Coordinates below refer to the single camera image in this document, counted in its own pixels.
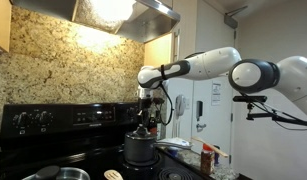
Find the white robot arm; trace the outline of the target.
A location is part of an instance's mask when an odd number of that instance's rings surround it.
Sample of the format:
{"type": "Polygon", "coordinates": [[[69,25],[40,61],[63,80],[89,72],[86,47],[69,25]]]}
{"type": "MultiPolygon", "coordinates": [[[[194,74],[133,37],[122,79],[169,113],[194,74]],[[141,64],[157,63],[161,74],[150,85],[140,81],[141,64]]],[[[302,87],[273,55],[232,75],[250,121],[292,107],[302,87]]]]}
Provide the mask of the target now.
{"type": "Polygon", "coordinates": [[[138,73],[140,92],[156,89],[170,78],[207,80],[228,74],[233,89],[243,94],[275,89],[307,115],[307,58],[291,56],[278,63],[242,59],[233,47],[197,53],[184,60],[145,66],[138,73]]]}

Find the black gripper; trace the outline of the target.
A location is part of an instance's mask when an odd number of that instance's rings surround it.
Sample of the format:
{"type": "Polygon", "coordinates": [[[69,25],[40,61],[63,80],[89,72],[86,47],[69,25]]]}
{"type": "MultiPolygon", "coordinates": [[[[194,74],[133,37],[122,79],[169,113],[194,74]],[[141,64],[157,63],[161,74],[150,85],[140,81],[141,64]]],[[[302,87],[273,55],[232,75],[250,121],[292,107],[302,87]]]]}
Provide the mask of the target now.
{"type": "Polygon", "coordinates": [[[146,114],[153,102],[153,90],[149,88],[138,88],[138,103],[139,103],[139,115],[141,115],[141,124],[143,127],[151,128],[153,125],[153,116],[150,116],[147,123],[146,114]]]}

